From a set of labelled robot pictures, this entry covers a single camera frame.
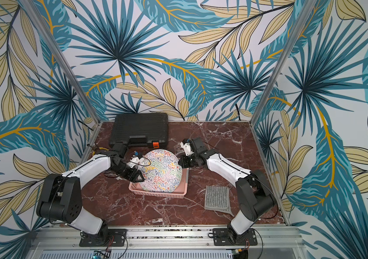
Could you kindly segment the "grey microfibre cloth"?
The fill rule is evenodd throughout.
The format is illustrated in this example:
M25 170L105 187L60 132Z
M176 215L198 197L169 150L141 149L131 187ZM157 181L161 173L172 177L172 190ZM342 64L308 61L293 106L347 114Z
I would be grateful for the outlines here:
M234 216L230 205L230 188L224 186L207 186L205 190L206 210L222 212Z

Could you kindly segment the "yellow handled pliers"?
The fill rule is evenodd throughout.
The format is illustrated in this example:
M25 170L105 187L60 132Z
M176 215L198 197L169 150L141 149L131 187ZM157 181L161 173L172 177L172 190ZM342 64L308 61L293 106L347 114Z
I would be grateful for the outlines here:
M90 147L91 148L92 155L101 154L101 153L105 153L106 151L109 151L109 149L104 148L104 147L99 147L96 144L93 144L93 145L87 144L87 147Z

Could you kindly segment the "aluminium frame post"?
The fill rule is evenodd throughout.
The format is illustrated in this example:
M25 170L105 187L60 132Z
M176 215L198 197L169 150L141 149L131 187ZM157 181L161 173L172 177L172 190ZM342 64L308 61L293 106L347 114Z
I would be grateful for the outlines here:
M88 112L88 114L90 115L90 117L93 119L93 121L96 124L100 124L101 120L99 119L94 108L92 107L89 100L87 99L86 94L82 90L82 87L80 86L76 78L76 75L73 73L57 41L55 40L54 36L50 32L50 29L47 28L47 24L42 18L38 8L35 6L33 1L22 0L20 1L20 3L22 7L25 9L25 11L27 12L28 17L31 19L34 26L37 28L39 34L44 39L45 43L48 45L51 51L51 54L55 56L56 62L59 64L61 70L67 76L68 81L71 83L72 87L76 91L79 99L83 102L86 111Z
M277 78L283 68L283 65L285 64L289 55L291 54L296 41L299 39L302 29L305 27L306 21L308 17L311 15L311 12L312 12L313 7L315 6L315 3L316 1L305 1L304 2L303 8L301 9L301 12L298 15L298 19L293 25L293 31L290 37L287 38L286 44L283 50L281 51L279 59L276 62L274 70L272 71L272 74L269 77L267 85L264 91L262 92L262 96L256 106L255 112L253 113L253 116L250 121L251 128L253 128L255 124L257 123L259 116L261 114L261 111L266 105L267 99L269 98L271 94L272 88L277 81Z

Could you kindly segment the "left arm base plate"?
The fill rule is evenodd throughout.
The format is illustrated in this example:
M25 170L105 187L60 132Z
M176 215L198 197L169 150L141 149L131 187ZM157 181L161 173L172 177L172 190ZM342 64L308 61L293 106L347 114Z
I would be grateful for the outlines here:
M104 229L92 235L81 232L80 247L123 247L127 229Z

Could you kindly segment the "right aluminium frame post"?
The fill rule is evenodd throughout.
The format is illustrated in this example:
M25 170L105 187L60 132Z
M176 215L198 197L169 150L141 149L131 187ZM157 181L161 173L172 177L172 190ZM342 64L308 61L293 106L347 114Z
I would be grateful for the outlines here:
M304 2L303 8L301 9L301 12L298 15L298 19L293 25L293 31L290 37L287 38L286 44L283 50L281 51L279 59L276 62L274 70L272 71L272 74L269 77L267 85L264 91L262 92L262 96L256 106L255 112L253 113L253 116L250 121L251 128L253 128L255 124L257 123L259 116L261 114L261 111L266 105L267 99L269 98L271 94L272 88L277 81L277 78L283 68L283 65L285 64L289 55L291 54L296 41L299 39L302 29L305 27L306 21L308 17L311 15L311 12L312 12L313 7L315 6L315 3L316 1L305 1Z

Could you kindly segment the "colourful squiggle pattern plate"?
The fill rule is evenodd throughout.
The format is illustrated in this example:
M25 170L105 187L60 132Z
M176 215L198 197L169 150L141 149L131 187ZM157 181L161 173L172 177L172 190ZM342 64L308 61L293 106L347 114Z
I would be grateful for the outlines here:
M145 181L140 183L142 189L146 192L174 192L182 179L182 167L177 156L168 150L158 149L143 157L145 165L139 166L145 177Z

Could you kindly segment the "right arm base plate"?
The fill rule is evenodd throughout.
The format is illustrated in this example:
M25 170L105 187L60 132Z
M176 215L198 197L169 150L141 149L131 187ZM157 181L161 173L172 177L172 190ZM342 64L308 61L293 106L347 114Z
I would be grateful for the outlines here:
M239 235L229 228L214 228L208 237L213 239L214 246L257 246L255 230L248 229Z

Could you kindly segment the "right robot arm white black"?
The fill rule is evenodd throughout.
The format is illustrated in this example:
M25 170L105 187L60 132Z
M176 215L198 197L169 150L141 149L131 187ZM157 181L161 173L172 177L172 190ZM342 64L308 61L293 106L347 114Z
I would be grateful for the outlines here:
M208 149L201 138L184 139L180 146L184 150L179 159L182 168L205 167L228 180L237 190L240 210L228 225L227 235L214 234L214 237L224 237L235 245L247 238L251 226L261 216L278 205L264 172L236 165L218 150Z

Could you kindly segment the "black plastic tool case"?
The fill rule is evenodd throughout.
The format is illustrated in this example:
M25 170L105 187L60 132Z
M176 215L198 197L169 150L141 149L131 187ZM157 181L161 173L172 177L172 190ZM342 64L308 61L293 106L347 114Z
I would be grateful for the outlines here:
M109 147L124 144L127 147L166 148L168 145L168 115L166 113L133 113L117 115Z

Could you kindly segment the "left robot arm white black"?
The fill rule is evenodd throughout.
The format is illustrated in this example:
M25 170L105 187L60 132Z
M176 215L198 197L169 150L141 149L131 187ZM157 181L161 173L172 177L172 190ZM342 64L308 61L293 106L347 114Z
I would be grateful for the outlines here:
M91 238L104 245L111 239L107 223L85 209L82 205L82 188L100 173L111 170L129 182L143 182L140 167L151 163L135 152L130 160L125 160L128 147L115 144L113 150L95 151L86 162L60 175L45 178L39 196L36 213L49 223L64 223L77 229L82 238Z

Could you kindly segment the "left aluminium frame post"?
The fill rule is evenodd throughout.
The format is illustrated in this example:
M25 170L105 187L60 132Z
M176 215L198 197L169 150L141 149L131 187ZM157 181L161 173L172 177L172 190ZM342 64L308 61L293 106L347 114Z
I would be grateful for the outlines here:
M34 26L37 28L39 34L44 39L45 43L48 45L51 51L51 54L55 56L56 62L59 64L61 70L67 76L68 81L71 83L72 87L76 91L79 99L83 102L86 111L88 112L88 114L90 115L90 117L93 119L93 121L96 124L100 124L101 120L99 119L94 108L92 107L89 100L87 99L86 94L82 90L82 87L80 86L76 78L76 75L73 73L57 41L55 40L54 36L50 32L50 29L47 28L47 24L42 18L38 8L35 6L33 1L22 0L20 1L20 3L22 7L25 9L25 11L27 12L28 17L31 19Z

